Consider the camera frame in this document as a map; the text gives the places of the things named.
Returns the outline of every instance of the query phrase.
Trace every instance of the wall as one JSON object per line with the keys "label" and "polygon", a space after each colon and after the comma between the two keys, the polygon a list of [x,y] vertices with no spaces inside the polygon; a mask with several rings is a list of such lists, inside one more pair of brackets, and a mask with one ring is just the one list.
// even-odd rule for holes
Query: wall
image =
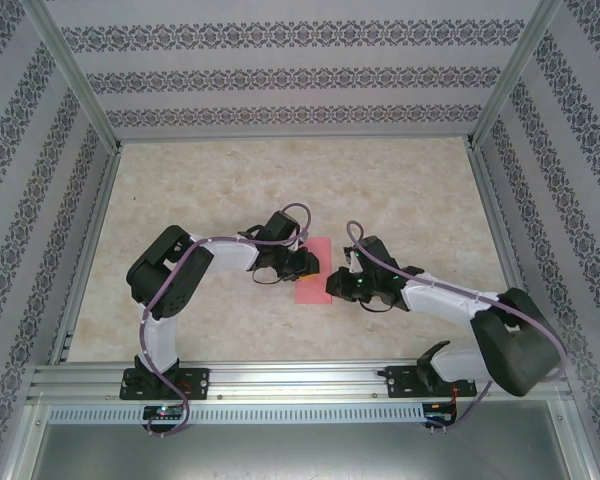
{"label": "wall", "polygon": [[57,0],[123,139],[466,134],[537,0]]}
{"label": "wall", "polygon": [[561,6],[483,156],[525,286],[570,352],[600,464],[600,0]]}
{"label": "wall", "polygon": [[48,361],[108,157],[20,4],[0,0],[3,452],[29,367]]}

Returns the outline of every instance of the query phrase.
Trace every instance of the beige floor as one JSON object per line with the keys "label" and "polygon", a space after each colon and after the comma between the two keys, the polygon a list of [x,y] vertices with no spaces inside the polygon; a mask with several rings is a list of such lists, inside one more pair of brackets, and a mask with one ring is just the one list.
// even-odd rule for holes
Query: beige floor
{"label": "beige floor", "polygon": [[[345,223],[356,219],[402,266],[467,287],[505,288],[459,138],[129,145],[69,360],[133,358],[139,317],[125,274],[166,226],[234,234],[293,201],[310,206],[313,236],[332,239],[334,269],[344,265]],[[409,358],[443,339],[472,341],[424,314],[371,314],[338,299],[295,305],[292,283],[256,285],[248,272],[205,277],[179,322],[183,360]]]}

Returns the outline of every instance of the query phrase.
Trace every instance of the purple cable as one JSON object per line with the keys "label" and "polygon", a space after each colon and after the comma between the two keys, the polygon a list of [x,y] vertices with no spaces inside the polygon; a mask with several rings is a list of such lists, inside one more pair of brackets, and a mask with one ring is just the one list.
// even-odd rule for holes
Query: purple cable
{"label": "purple cable", "polygon": [[171,383],[167,379],[167,377],[165,377],[160,372],[158,367],[156,367],[155,363],[153,363],[151,356],[149,355],[149,350],[147,349],[147,343],[144,338],[144,332],[145,332],[147,319],[149,318],[149,315],[151,314],[151,310],[153,309],[153,307],[155,307],[156,303],[158,303],[160,301],[160,299],[162,298],[162,296],[165,294],[165,292],[171,285],[171,282],[173,281],[175,276],[178,274],[178,272],[182,268],[182,265],[184,264],[184,262],[187,261],[187,258],[189,258],[189,256],[191,255],[191,252],[193,252],[200,245],[203,245],[208,242],[237,242],[237,243],[248,243],[251,245],[290,245],[293,242],[295,242],[296,240],[301,240],[302,237],[304,237],[304,235],[309,231],[309,226],[311,225],[311,211],[303,203],[296,202],[296,203],[290,203],[289,205],[284,207],[282,209],[282,212],[286,212],[287,210],[289,210],[290,208],[293,208],[293,207],[300,207],[300,208],[304,209],[305,212],[307,212],[307,223],[304,226],[304,228],[302,230],[300,230],[300,232],[297,235],[294,235],[293,237],[290,237],[286,240],[265,241],[265,240],[253,240],[253,239],[244,238],[244,237],[210,237],[210,238],[203,238],[203,239],[198,240],[197,242],[193,243],[184,252],[184,254],[180,258],[180,260],[178,260],[178,263],[176,263],[176,265],[173,267],[173,270],[171,271],[171,273],[169,274],[167,279],[164,281],[162,286],[158,289],[158,291],[153,296],[153,298],[151,299],[151,301],[149,302],[147,307],[142,312],[142,321],[140,322],[140,348],[142,349],[142,353],[144,353],[144,358],[147,361],[147,363],[149,364],[149,368],[151,369],[151,371],[162,381],[162,383],[164,383],[167,387],[169,387],[173,392],[175,392],[182,399],[182,403],[183,403],[184,409],[185,409],[185,416],[184,416],[184,419],[182,420],[182,422],[180,422],[178,425],[173,427],[168,432],[163,432],[163,433],[157,434],[156,432],[151,430],[151,423],[153,422],[153,418],[149,419],[149,421],[147,422],[147,431],[149,432],[149,436],[159,435],[160,437],[166,437],[169,435],[173,435],[174,433],[178,433],[180,430],[182,430],[186,426],[187,422],[189,421],[189,417],[191,415],[191,409],[189,407],[189,399],[187,398],[187,396],[184,394],[184,392],[182,390],[180,390],[173,383]]}
{"label": "purple cable", "polygon": [[[355,235],[353,234],[353,232],[351,231],[351,227],[353,225],[355,225],[358,228],[358,230],[360,230],[360,237],[359,238],[356,238]],[[371,255],[371,253],[369,253],[360,244],[360,240],[364,237],[364,228],[362,228],[362,225],[360,225],[360,223],[356,222],[355,220],[350,220],[350,221],[347,222],[347,235],[349,235],[349,238],[351,239],[351,241],[353,242],[353,244],[356,246],[356,248],[358,250],[360,250],[362,252],[362,254],[365,257],[367,257],[369,260],[371,260],[376,265],[379,265],[382,268],[385,268],[386,270],[389,270],[390,272],[393,272],[396,275],[400,275],[401,277],[404,277],[407,280],[413,280],[415,282],[419,282],[419,283],[422,283],[424,285],[428,285],[430,287],[441,288],[443,290],[447,290],[449,292],[457,293],[458,295],[462,295],[462,296],[465,296],[467,298],[475,299],[476,301],[487,303],[487,304],[492,305],[492,306],[494,306],[496,308],[504,310],[505,312],[508,312],[508,313],[510,313],[512,315],[515,315],[519,319],[521,319],[521,320],[527,322],[528,324],[530,324],[531,326],[537,328],[538,330],[540,330],[540,332],[545,337],[547,337],[549,339],[549,341],[553,344],[553,346],[556,347],[556,350],[558,350],[558,355],[560,355],[560,367],[558,368],[558,370],[553,375],[549,375],[548,377],[545,377],[545,379],[543,381],[550,382],[550,381],[562,378],[564,376],[565,370],[567,368],[567,352],[565,351],[564,347],[560,343],[560,340],[558,340],[553,333],[551,333],[544,325],[542,325],[541,323],[539,323],[536,319],[531,318],[529,315],[527,315],[525,313],[522,313],[521,311],[516,310],[515,308],[510,307],[509,305],[505,305],[504,303],[498,302],[497,300],[492,300],[490,298],[483,297],[482,295],[476,295],[476,294],[474,294],[472,292],[468,292],[466,290],[463,290],[462,288],[454,287],[453,285],[448,285],[448,284],[440,283],[440,282],[434,282],[433,280],[427,280],[425,278],[416,277],[414,275],[410,275],[410,274],[408,274],[406,272],[403,272],[402,270],[399,270],[399,269],[397,269],[395,267],[392,267],[388,263],[385,263],[382,260],[380,260],[380,259],[374,257],[373,255]],[[476,398],[476,400],[469,406],[469,408],[464,412],[464,414],[462,415],[462,417],[460,417],[453,424],[454,427],[457,426],[457,425],[459,425],[459,424],[461,424],[461,423],[463,423],[470,415],[473,414],[473,411],[475,410],[475,408],[482,401],[482,399],[487,395],[487,392],[489,391],[489,388],[491,388],[492,383],[493,382],[488,382],[487,383],[487,385],[484,388],[484,390],[482,390],[482,392],[480,393],[480,395],[478,395],[478,398]]]}

